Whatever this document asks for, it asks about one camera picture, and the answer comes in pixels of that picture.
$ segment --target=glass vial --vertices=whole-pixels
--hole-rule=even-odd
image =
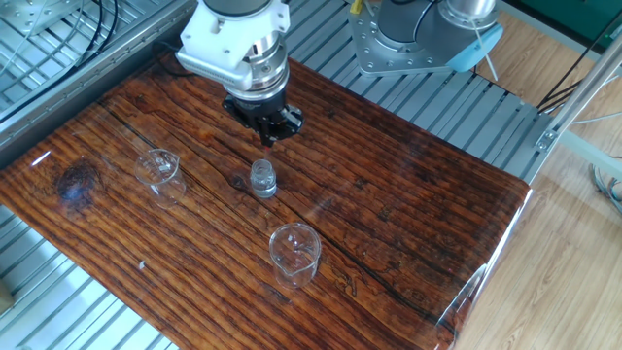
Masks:
[[[269,161],[260,159],[253,163],[251,186],[260,198],[269,198],[276,193],[276,173]]]

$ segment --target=wood grain surface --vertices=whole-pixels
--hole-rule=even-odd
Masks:
[[[225,113],[222,87],[152,66],[2,171],[0,202],[184,349],[450,346],[436,323],[529,187],[291,67],[307,121],[268,155]],[[188,190],[169,210],[134,177],[152,148],[181,157]],[[249,184],[264,156],[278,179],[267,200]],[[267,250],[291,222],[323,244],[300,290],[278,285]]]

